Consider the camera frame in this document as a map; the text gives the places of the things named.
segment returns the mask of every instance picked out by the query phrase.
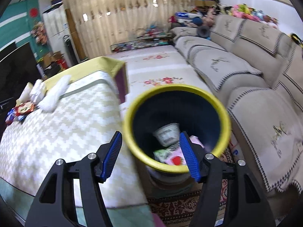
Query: red patterned carpet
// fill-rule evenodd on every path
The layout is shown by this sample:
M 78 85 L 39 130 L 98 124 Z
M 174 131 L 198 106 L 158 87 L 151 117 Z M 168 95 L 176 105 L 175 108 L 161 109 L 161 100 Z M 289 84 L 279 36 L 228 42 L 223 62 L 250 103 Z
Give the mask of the red patterned carpet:
M 220 160 L 234 163 L 234 159 L 227 148 L 220 156 Z M 151 211 L 159 215 L 166 226 L 186 227 L 189 225 L 196 209 L 201 190 L 165 198 L 148 198 Z M 222 180 L 220 207 L 217 220 L 224 217 L 227 202 L 227 180 Z

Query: low table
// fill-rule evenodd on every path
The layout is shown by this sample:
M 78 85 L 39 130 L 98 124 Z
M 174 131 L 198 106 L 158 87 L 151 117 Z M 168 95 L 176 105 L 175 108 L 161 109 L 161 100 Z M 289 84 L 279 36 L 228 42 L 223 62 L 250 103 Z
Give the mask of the low table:
M 172 34 L 156 35 L 153 37 L 141 37 L 135 40 L 119 42 L 111 45 L 112 53 L 125 52 L 136 49 L 150 48 L 162 45 L 170 45 L 172 41 Z

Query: teal wall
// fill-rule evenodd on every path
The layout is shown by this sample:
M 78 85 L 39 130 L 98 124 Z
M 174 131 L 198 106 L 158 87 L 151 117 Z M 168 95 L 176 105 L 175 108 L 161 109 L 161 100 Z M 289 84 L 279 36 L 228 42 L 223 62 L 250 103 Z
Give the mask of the teal wall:
M 13 3 L 6 8 L 2 17 L 0 18 L 0 48 L 10 43 L 11 41 L 15 41 L 16 39 L 17 47 L 29 42 L 33 54 L 37 53 L 36 59 L 39 59 L 43 55 L 47 54 L 50 51 L 50 48 L 47 45 L 42 46 L 41 44 L 36 44 L 35 39 L 28 34 L 34 27 L 34 24 L 41 21 L 40 13 L 38 13 L 38 16 L 35 18 L 31 18 L 29 16 L 29 11 L 32 8 L 37 8 L 39 11 L 38 0 L 25 0 L 18 3 Z M 24 13 L 27 13 L 26 16 L 22 16 L 13 21 L 10 21 L 7 24 L 4 24 L 8 22 L 13 16 L 18 16 L 21 14 L 24 15 Z

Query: metal screw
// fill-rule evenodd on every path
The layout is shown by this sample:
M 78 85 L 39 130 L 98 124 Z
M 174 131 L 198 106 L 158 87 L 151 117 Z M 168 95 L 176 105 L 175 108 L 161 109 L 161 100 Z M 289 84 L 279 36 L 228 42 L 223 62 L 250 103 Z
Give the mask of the metal screw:
M 205 155 L 205 158 L 206 158 L 206 159 L 213 159 L 214 156 L 213 156 L 212 154 L 206 154 L 206 155 Z
M 239 164 L 240 166 L 245 166 L 245 165 L 246 165 L 246 162 L 245 162 L 244 160 L 242 160 L 242 159 L 239 159 L 239 160 L 238 160 L 238 164 Z
M 61 166 L 62 164 L 63 164 L 63 160 L 62 159 L 56 160 L 56 165 L 57 166 Z
M 91 153 L 87 156 L 89 159 L 95 159 L 97 155 L 95 153 Z

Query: curtain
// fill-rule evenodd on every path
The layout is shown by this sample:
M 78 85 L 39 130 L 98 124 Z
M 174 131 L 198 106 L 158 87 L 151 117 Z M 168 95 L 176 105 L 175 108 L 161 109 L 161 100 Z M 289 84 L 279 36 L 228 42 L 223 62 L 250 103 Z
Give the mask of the curtain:
M 190 10 L 190 0 L 63 0 L 70 8 L 86 55 L 110 54 L 110 45 L 134 40 L 155 24 L 168 29 L 168 18 Z

